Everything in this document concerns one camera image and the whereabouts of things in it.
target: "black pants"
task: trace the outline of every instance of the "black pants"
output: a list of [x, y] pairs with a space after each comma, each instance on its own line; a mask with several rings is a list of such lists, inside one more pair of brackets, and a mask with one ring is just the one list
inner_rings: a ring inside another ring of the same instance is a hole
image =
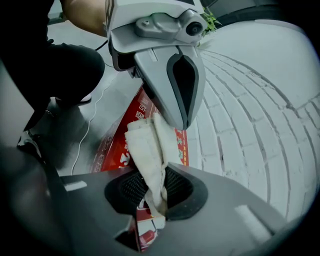
[[98, 85], [105, 70], [101, 55], [93, 49], [76, 45], [48, 45], [19, 51], [15, 60], [3, 60], [15, 84], [34, 109], [26, 126], [33, 127], [43, 116], [50, 97], [68, 105], [78, 103]]

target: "green plant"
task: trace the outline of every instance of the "green plant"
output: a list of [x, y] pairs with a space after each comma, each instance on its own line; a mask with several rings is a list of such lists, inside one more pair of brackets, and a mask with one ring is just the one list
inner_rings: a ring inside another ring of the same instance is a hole
[[204, 20], [208, 24], [208, 27], [202, 32], [202, 36], [205, 37], [209, 33], [216, 31], [217, 28], [215, 23], [218, 23], [220, 25], [222, 24], [219, 21], [217, 21], [214, 14], [209, 10], [208, 7], [207, 8], [203, 7], [203, 10], [204, 10], [204, 13], [201, 14], [201, 16], [202, 18], [204, 18]]

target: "camera lens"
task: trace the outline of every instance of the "camera lens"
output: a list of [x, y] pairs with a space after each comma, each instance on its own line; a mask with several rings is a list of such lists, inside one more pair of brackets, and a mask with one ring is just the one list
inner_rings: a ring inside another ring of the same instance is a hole
[[189, 36], [196, 36], [201, 33], [203, 27], [199, 22], [192, 22], [186, 27], [186, 33]]

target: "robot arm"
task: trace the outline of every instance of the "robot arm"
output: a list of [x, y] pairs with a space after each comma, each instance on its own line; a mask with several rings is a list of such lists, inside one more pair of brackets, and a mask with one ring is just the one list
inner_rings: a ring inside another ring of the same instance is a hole
[[106, 1], [113, 66], [141, 78], [166, 121], [187, 129], [203, 99], [205, 69], [196, 49], [207, 22], [199, 0]]

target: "towel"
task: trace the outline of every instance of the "towel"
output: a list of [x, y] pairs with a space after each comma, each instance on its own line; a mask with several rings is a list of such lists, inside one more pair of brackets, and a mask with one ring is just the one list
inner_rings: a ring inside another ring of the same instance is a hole
[[164, 216], [167, 190], [164, 187], [169, 162], [180, 163], [177, 137], [173, 127], [158, 113], [127, 125], [124, 134], [128, 150], [148, 191], [144, 199], [153, 216]]

